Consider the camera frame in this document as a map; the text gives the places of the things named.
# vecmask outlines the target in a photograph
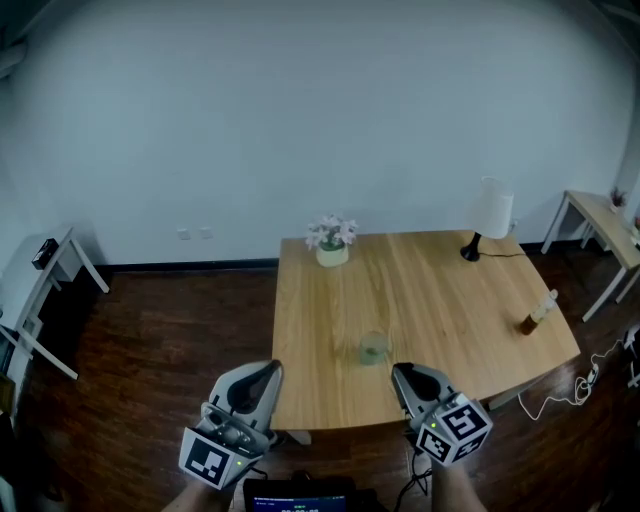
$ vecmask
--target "screen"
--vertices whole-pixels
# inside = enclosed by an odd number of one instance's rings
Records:
[[[253,498],[254,512],[346,512],[344,496],[325,498]]]

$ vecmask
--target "black lamp base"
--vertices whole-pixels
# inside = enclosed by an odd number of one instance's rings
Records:
[[[473,240],[466,247],[460,249],[460,255],[467,261],[478,261],[480,259],[480,254],[478,254],[478,242],[480,242],[480,237],[482,235],[475,233],[473,235]]]

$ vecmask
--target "dark wood floor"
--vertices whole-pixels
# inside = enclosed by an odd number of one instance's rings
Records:
[[[524,394],[537,411],[548,393],[572,397],[589,354],[606,350],[640,320],[640,285],[623,304],[608,303],[583,324],[581,315],[617,272],[615,259],[571,251],[532,260],[559,290],[582,350]],[[43,336],[80,378],[73,382],[36,357],[18,423],[20,432],[42,433],[72,510],[156,511],[184,485],[177,468],[182,431],[197,421],[216,378],[270,357],[276,275],[122,273],[110,284],[110,294],[97,295],[82,276],[64,297],[48,301]],[[71,313],[75,321],[66,320]],[[489,510],[586,511],[615,480],[632,445],[640,400],[627,389],[626,355],[616,350],[599,363],[602,377],[583,407],[551,403],[537,423],[517,400],[491,414],[494,430],[467,463]],[[409,478],[402,428],[318,432],[311,447],[287,443],[259,467],[271,478],[295,469],[315,477],[350,475],[392,508]],[[234,508],[243,509],[241,500]],[[428,509],[415,492],[405,498],[403,510]]]

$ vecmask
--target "white desk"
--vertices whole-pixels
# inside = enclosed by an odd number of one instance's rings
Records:
[[[47,266],[43,270],[37,270],[31,260],[47,238],[55,238],[59,247]],[[53,270],[57,267],[58,260],[66,250],[75,251],[80,262],[89,271],[89,274],[91,274],[100,289],[104,293],[109,292],[107,283],[100,277],[82,247],[74,238],[73,228],[60,227],[50,233],[28,236],[22,241],[3,272],[2,297],[0,298],[3,314],[0,317],[0,334],[4,335],[10,343],[21,348],[6,329],[16,331],[37,352],[69,375],[69,377],[77,379],[78,374],[76,372],[44,348],[36,339],[37,332],[42,326],[42,322],[38,318],[39,308],[42,304],[38,299],[43,294],[48,293],[51,287],[60,290],[60,284],[54,277]],[[33,325],[32,332],[26,327],[26,323]]]
[[[633,283],[638,279],[638,276],[640,276],[640,251],[631,242],[631,226],[628,226],[620,215],[609,210],[609,203],[610,199],[605,196],[567,190],[564,200],[562,201],[562,205],[560,206],[560,210],[558,210],[556,218],[549,230],[549,234],[542,246],[542,254],[546,254],[547,250],[549,250],[549,246],[558,236],[560,224],[562,224],[562,220],[567,213],[569,204],[571,204],[582,214],[589,224],[587,232],[583,238],[582,248],[586,246],[587,241],[595,231],[611,248],[611,251],[620,262],[620,270],[609,286],[607,286],[605,291],[602,292],[602,295],[600,295],[598,300],[596,300],[589,311],[584,314],[582,317],[583,322],[589,320],[600,306],[602,306],[604,301],[606,301],[609,295],[611,295],[616,289],[627,271],[639,269],[636,271],[627,286],[625,286],[624,290],[622,290],[620,295],[618,295],[618,298],[616,299],[618,304],[633,286]]]

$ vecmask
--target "bottle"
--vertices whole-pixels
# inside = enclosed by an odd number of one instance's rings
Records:
[[[520,324],[520,332],[525,336],[528,336],[533,330],[538,327],[538,324],[544,320],[547,313],[556,307],[556,299],[558,298],[558,290],[551,290],[549,295],[540,304],[533,313],[525,318]]]

